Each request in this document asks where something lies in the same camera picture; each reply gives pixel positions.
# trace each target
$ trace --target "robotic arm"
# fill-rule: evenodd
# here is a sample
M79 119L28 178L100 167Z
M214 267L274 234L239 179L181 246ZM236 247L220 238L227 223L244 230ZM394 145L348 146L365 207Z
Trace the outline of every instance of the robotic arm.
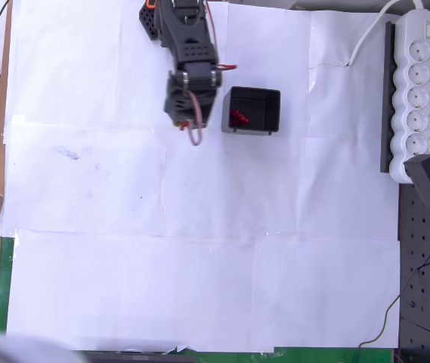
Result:
M139 19L150 39L159 39L175 62L164 111L174 126L205 128L223 69L209 38L203 0L155 0L154 5L150 1L154 2L147 0Z

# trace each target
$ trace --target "white cable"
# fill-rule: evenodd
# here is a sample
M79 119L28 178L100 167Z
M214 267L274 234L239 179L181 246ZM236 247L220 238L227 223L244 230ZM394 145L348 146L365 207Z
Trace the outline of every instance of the white cable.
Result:
M348 67L351 67L352 64L354 63L354 59L356 59L356 55L359 52L359 48L360 46L363 44L364 40L366 39L366 37L369 35L369 33L371 33L371 30L373 30L373 27L376 26L376 24L379 22L379 20L381 19L382 15L384 15L384 13L395 3L399 2L400 0L391 0L388 4L386 4L384 6L384 8L381 9L381 11L379 12L378 16L376 17L376 19L374 19L373 23L370 25L369 28L367 28L366 32L364 32L363 36L361 36L361 38L359 39L359 42L357 42L356 44L356 48L354 48L354 51L352 52L352 56L351 59L349 60L348 63ZM414 6L416 7L416 9L424 9L423 7L423 3L422 0L413 0Z

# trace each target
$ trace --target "black container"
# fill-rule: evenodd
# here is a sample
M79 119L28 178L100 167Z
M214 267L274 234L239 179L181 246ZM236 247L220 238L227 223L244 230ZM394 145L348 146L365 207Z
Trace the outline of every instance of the black container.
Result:
M232 87L224 96L223 132L271 135L280 122L280 91Z

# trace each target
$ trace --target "black bracket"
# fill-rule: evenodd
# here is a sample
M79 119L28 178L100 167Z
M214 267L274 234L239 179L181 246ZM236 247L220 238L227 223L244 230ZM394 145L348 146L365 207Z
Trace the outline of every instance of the black bracket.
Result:
M158 31L154 28L154 10L147 7L145 2L139 11L139 20L151 40L157 40Z
M395 25L389 21L385 28L384 44L384 78L382 81L382 127L381 127L381 160L380 172L389 172L389 164L393 160L391 151L391 139L394 132L391 127L391 119L396 112L393 107L393 95L396 92L393 75L398 68L394 60L394 29Z

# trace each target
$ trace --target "power socket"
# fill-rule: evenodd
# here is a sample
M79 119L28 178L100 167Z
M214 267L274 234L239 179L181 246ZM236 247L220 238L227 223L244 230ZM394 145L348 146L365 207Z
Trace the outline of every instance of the power socket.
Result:
M398 183L412 184L404 162L430 154L430 11L416 9L398 19L394 33L393 80L395 114L391 120L394 155L389 174Z

